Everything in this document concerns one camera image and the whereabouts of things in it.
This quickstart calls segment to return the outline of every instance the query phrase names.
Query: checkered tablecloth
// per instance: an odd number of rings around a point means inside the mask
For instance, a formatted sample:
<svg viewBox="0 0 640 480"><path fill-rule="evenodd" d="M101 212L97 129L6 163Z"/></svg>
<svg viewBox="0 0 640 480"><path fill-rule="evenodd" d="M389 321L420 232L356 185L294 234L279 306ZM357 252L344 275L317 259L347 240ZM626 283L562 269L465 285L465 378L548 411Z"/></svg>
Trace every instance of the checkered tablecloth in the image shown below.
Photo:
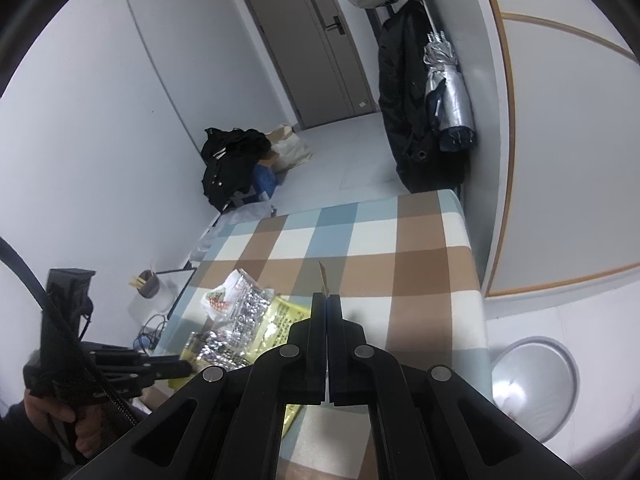
<svg viewBox="0 0 640 480"><path fill-rule="evenodd" d="M310 305L320 261L345 319L402 364L446 364L485 396L491 368L478 276L460 203L450 190L403 195L227 226L184 291L160 351L180 353L206 322L203 294L244 269L265 288ZM366 406L303 408L282 441L278 478L376 478Z"/></svg>

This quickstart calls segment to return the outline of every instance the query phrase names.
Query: finger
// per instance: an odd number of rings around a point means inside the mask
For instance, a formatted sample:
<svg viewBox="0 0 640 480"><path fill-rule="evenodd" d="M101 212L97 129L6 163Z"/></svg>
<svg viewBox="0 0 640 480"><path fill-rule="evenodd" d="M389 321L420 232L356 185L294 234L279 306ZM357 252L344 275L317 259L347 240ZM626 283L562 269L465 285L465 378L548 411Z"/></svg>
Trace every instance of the finger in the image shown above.
<svg viewBox="0 0 640 480"><path fill-rule="evenodd" d="M76 420L74 410L53 397L44 397L43 399L40 399L38 397L29 396L28 402L36 410L43 413L49 413L49 415L53 416L57 420L62 420L63 422L73 422Z"/></svg>
<svg viewBox="0 0 640 480"><path fill-rule="evenodd" d="M98 406L89 406L76 422L76 435L78 437L100 433L100 419L102 412Z"/></svg>
<svg viewBox="0 0 640 480"><path fill-rule="evenodd" d="M100 447L100 434L95 434L92 436L78 438L76 440L76 449L82 453L85 457L89 457L98 451Z"/></svg>

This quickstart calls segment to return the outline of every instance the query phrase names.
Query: pile of black clothes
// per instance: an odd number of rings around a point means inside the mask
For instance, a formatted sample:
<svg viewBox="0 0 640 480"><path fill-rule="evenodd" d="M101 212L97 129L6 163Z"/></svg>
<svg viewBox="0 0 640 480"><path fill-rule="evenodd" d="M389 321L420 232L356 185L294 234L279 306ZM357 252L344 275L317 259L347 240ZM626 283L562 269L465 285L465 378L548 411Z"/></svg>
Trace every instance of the pile of black clothes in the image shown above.
<svg viewBox="0 0 640 480"><path fill-rule="evenodd" d="M468 162L468 150L441 149L434 110L425 100L423 49L430 32L424 7L409 0L386 20L380 35L380 110L396 171L411 193L455 189Z"/></svg>
<svg viewBox="0 0 640 480"><path fill-rule="evenodd" d="M254 167L271 149L264 133L250 128L235 128L225 132L207 128L207 142L200 156L207 169L202 178L204 194L209 203L222 212L236 191L248 193Z"/></svg>

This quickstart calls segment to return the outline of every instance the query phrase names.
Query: human hand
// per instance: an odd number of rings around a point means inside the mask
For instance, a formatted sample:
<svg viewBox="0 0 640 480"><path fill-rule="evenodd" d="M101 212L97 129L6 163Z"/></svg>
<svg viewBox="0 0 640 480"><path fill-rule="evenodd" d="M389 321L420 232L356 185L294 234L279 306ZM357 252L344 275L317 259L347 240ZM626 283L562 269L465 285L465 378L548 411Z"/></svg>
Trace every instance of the human hand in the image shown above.
<svg viewBox="0 0 640 480"><path fill-rule="evenodd" d="M24 411L33 427L51 440L54 439L54 435L49 427L47 415L62 422L75 422L76 435L78 436L76 449L85 457L98 451L100 447L100 419L102 417L100 406L80 408L76 417L74 410L59 400L52 397L40 399L30 395L29 390L25 390Z"/></svg>

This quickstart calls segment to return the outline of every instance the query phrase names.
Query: triangular cutout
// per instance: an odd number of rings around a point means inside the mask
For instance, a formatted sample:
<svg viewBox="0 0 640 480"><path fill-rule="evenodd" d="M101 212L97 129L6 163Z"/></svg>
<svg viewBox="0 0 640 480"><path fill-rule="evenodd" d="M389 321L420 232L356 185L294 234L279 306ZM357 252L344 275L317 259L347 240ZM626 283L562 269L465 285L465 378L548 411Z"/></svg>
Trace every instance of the triangular cutout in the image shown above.
<svg viewBox="0 0 640 480"><path fill-rule="evenodd" d="M151 433L145 435L132 451L142 458L151 460L160 467L167 467L174 459L175 450L187 430L189 421L198 403L195 399L186 400Z"/></svg>
<svg viewBox="0 0 640 480"><path fill-rule="evenodd" d="M461 399L458 408L485 465L494 466L522 450L517 440L504 433L468 400Z"/></svg>

